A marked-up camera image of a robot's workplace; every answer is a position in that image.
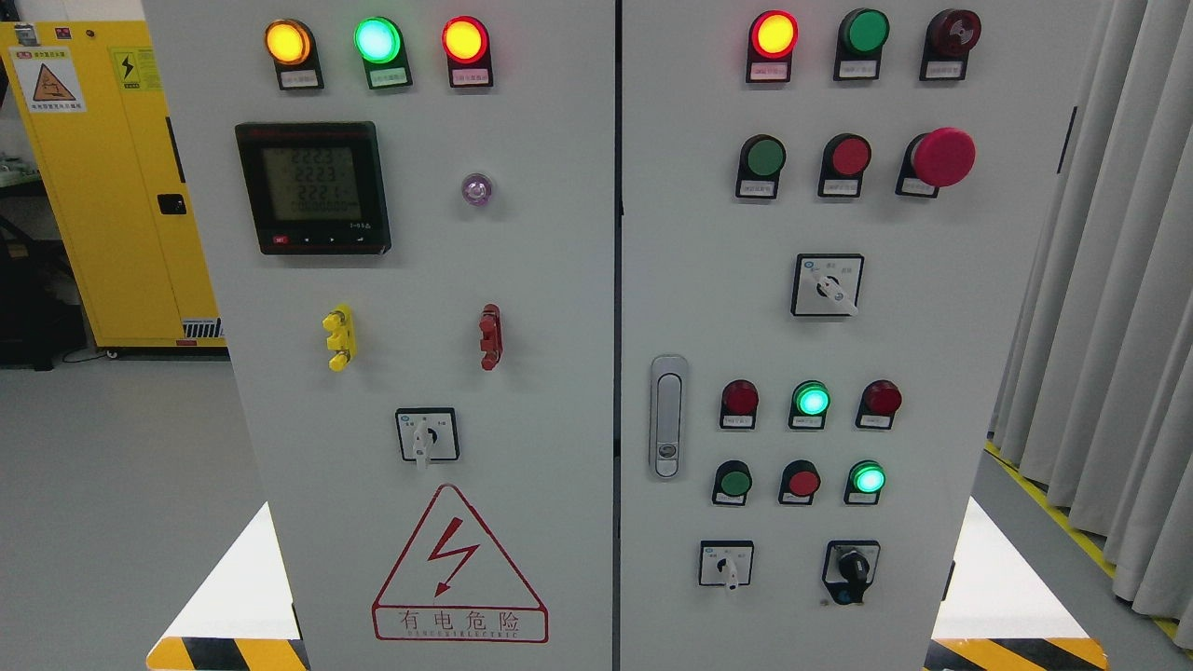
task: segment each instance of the yellow cabinet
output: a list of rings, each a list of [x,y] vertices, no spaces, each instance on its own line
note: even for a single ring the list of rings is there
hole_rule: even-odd
[[[144,21],[0,24],[0,47],[100,347],[224,346]]]

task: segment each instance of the red triangle warning sign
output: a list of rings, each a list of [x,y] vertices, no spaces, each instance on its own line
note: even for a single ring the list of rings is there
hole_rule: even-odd
[[[33,90],[33,100],[45,103],[50,100],[75,100],[74,93],[62,84],[50,68],[42,63],[41,72],[37,73],[37,86]]]
[[[543,599],[455,485],[431,497],[372,615],[383,641],[548,641]]]

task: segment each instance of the black and yellow hazard stripe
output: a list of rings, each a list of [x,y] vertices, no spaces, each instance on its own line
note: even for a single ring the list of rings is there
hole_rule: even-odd
[[[1113,580],[1115,568],[1113,564],[1106,561],[1106,556],[1102,554],[1102,548],[1098,547],[1098,544],[1094,543],[1094,541],[1092,541],[1084,531],[1074,529],[1074,527],[1069,524],[1069,516],[1067,516],[1063,510],[1047,503],[1047,494],[1044,490],[1040,490],[1034,482],[1020,475],[1019,469],[1015,468],[1014,464],[1002,458],[1001,451],[994,443],[987,441],[985,451],[989,453],[990,456],[994,457],[994,461],[997,461],[999,466],[1001,466],[1002,469],[1006,470],[1007,474],[1010,475],[1010,478],[1018,482],[1025,492],[1027,492],[1027,495],[1031,497],[1032,500],[1036,501],[1036,504],[1039,505],[1040,509],[1043,509],[1044,512],[1046,512],[1047,516],[1051,517],[1052,521],[1056,522],[1070,538],[1073,538],[1073,542],[1077,543],[1077,547],[1089,555],[1089,559],[1094,560],[1094,564],[1105,571],[1106,574]],[[1176,640],[1175,620],[1170,620],[1168,617],[1152,617],[1151,621],[1155,622],[1169,639],[1173,639],[1174,641]],[[1189,659],[1193,659],[1193,651],[1186,650],[1185,654],[1187,654]]]
[[[301,640],[167,638],[150,671],[309,671]],[[932,641],[925,671],[1106,671],[1090,639],[941,639]]]
[[[150,671],[309,671],[301,640],[171,636],[146,659]]]
[[[1106,653],[1092,639],[938,639],[925,671],[1105,671]]]

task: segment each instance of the digital power meter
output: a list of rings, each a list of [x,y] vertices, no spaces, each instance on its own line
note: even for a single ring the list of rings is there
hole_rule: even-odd
[[[384,254],[372,122],[242,123],[236,144],[264,254]]]

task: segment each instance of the high voltage warning sign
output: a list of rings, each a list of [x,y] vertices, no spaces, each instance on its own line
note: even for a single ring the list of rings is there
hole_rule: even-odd
[[[153,49],[143,47],[113,47],[112,68],[122,91],[161,91],[161,74]]]
[[[30,112],[86,112],[82,86],[66,47],[11,47],[17,82]]]
[[[543,599],[455,485],[440,485],[372,605],[383,641],[545,644]]]

